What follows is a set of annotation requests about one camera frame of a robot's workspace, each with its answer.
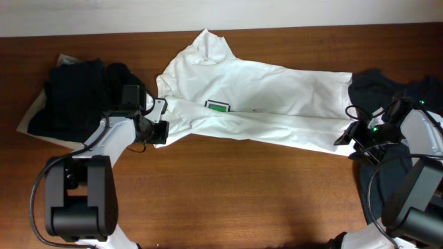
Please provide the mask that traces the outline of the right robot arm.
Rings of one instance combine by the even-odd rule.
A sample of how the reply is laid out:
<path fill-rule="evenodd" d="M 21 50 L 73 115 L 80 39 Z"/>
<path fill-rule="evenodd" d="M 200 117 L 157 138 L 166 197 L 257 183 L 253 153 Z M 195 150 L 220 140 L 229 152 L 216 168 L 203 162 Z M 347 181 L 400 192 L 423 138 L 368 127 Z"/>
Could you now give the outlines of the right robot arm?
<path fill-rule="evenodd" d="M 441 248 L 442 247 L 442 125 L 424 102 L 394 99 L 383 113 L 388 119 L 374 125 L 373 117 L 355 118 L 335 141 L 354 143 L 352 160 L 374 165 L 374 179 L 389 161 L 388 145 L 404 144 L 412 168 L 386 201 L 381 218 L 368 208 L 371 224 L 358 232 L 342 233 L 329 241 L 329 248 Z"/>

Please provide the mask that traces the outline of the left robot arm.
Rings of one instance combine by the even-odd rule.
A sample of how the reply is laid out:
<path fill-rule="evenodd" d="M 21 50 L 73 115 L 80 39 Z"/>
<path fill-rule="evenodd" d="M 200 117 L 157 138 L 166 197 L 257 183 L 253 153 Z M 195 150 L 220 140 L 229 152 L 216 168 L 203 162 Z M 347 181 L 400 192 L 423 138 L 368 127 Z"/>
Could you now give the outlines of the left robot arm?
<path fill-rule="evenodd" d="M 162 120 L 168 103 L 139 85 L 123 88 L 120 104 L 105 111 L 83 147 L 51 158 L 37 181 L 45 184 L 45 228 L 59 237 L 57 248 L 133 248 L 118 226 L 113 167 L 134 143 L 165 144 L 169 123 Z"/>

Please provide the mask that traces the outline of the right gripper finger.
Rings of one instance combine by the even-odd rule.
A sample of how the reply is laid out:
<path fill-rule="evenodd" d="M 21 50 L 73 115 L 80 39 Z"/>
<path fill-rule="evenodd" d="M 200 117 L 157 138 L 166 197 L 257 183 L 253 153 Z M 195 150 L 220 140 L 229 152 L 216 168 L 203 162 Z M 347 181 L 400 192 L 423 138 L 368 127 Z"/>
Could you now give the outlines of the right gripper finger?
<path fill-rule="evenodd" d="M 349 127 L 343 132 L 343 134 L 334 141 L 334 145 L 350 144 L 351 140 L 354 138 L 354 134 L 357 130 L 358 125 L 358 121 L 351 123 Z"/>
<path fill-rule="evenodd" d="M 354 147 L 353 150 L 354 151 L 348 156 L 350 160 L 363 164 L 376 165 L 376 158 L 371 154 L 369 147 Z"/>

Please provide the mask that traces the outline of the white robot print t-shirt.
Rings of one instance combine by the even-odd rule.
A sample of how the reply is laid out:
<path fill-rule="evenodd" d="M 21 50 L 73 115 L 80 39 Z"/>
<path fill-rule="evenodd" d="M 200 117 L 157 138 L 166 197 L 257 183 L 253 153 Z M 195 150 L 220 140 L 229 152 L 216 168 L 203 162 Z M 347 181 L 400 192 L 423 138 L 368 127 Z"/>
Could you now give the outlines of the white robot print t-shirt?
<path fill-rule="evenodd" d="M 156 79 L 167 101 L 168 143 L 197 134 L 255 140 L 339 156 L 351 124 L 348 72 L 303 71 L 237 58 L 228 43 L 202 31 Z"/>

